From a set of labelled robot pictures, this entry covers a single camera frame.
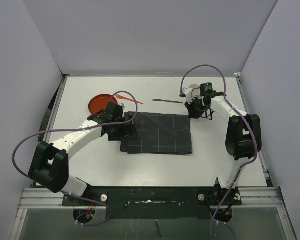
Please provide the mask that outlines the pink white mug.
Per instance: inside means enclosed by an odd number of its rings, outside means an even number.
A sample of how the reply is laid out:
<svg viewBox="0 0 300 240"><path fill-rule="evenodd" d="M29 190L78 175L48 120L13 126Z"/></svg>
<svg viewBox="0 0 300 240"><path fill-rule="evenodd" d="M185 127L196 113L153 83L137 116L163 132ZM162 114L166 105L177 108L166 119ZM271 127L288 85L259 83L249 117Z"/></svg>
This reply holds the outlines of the pink white mug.
<svg viewBox="0 0 300 240"><path fill-rule="evenodd" d="M198 84L191 84L189 86L191 88L191 97L192 98L200 98L201 97L201 86Z"/></svg>

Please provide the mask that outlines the dark checked cloth placemat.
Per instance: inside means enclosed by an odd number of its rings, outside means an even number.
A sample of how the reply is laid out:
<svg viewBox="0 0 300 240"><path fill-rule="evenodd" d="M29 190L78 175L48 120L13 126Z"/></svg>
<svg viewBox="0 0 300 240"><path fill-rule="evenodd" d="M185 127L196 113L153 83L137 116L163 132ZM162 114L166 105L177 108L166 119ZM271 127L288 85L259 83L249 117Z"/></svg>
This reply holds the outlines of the dark checked cloth placemat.
<svg viewBox="0 0 300 240"><path fill-rule="evenodd" d="M127 154L190 155L191 120L187 115L139 112L134 119L137 137L121 141Z"/></svg>

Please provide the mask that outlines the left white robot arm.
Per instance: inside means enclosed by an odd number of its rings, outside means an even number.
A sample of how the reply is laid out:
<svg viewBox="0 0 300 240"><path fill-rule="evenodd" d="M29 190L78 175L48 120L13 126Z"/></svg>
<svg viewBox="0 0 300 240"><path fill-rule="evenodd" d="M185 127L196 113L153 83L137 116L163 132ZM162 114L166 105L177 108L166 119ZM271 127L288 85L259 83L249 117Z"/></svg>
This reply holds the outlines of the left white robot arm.
<svg viewBox="0 0 300 240"><path fill-rule="evenodd" d="M136 137L135 118L135 115L124 113L124 105L109 102L105 109L90 115L79 128L64 137L51 143L40 143L35 149L28 176L53 193L72 194L78 204L89 204L92 199L90 186L70 175L71 158L104 135L110 142Z"/></svg>

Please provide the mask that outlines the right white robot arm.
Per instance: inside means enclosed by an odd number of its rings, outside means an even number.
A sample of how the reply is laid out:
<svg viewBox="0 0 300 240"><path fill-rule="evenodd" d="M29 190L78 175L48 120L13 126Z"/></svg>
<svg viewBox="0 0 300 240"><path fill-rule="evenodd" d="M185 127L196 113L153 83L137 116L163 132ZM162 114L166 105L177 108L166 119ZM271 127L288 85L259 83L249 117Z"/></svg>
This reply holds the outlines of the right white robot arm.
<svg viewBox="0 0 300 240"><path fill-rule="evenodd" d="M217 178L221 187L212 192L213 200L223 205L231 198L228 189L237 186L243 169L258 158L262 148L260 117L238 109L224 96L211 94L200 98L187 97L185 106L191 119L199 119L210 111L218 114L227 124L225 148L233 159Z"/></svg>

